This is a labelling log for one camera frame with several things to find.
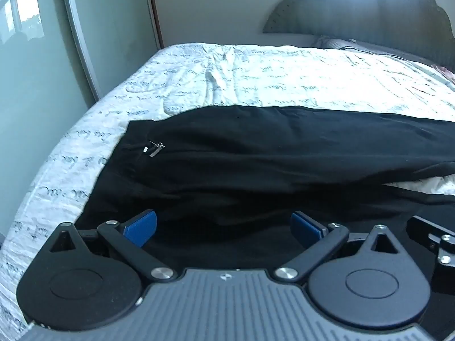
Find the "black pants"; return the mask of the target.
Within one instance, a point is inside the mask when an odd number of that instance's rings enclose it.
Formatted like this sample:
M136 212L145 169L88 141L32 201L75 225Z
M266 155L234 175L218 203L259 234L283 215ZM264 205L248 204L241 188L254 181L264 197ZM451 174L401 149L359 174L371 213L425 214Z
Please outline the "black pants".
M95 229L147 209L144 249L176 270L273 269L301 253L300 211L360 232L381 223L421 266L406 222L454 228L454 198L400 188L454 173L454 124L405 115L211 106L132 121L76 220Z

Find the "white script-print bed cover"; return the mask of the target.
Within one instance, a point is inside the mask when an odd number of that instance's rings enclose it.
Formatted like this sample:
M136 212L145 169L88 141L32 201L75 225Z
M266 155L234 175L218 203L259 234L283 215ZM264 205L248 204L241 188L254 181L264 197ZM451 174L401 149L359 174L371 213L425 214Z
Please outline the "white script-print bed cover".
M1 338L26 324L15 298L55 227L74 221L132 120L208 105L287 106L454 120L454 85L430 65L344 49L173 45L97 102L60 139L20 205L1 248Z

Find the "grey striped pillow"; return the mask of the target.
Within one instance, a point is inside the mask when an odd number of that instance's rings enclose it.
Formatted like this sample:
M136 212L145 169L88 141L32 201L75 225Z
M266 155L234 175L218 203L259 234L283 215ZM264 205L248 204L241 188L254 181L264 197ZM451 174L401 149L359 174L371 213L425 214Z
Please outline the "grey striped pillow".
M449 54L448 59L445 58L444 56L441 58L433 54L429 55L425 54L425 56L421 56L409 52L403 52L397 49L388 48L381 45L374 45L368 42L360 41L360 43L358 43L353 39L343 40L331 38L328 36L319 36L312 43L312 47L318 49L340 49L347 51L364 52L375 55L388 55L397 57L399 59L423 63L425 65L441 65L451 68L454 67L454 55L452 54Z

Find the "green glass wardrobe door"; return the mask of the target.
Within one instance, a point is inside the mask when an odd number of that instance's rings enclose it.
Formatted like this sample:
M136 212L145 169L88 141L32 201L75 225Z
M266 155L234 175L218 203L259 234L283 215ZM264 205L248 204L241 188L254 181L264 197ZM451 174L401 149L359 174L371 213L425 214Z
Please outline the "green glass wardrobe door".
M1 233L46 157L158 49L148 0L1 0Z

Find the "dark scalloped headboard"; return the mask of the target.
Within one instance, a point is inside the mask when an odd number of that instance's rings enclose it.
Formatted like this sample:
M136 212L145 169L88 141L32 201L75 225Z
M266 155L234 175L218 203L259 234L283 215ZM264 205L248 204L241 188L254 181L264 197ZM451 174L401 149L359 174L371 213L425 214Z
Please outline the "dark scalloped headboard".
M436 0L282 0L263 31L354 39L454 65L452 26Z

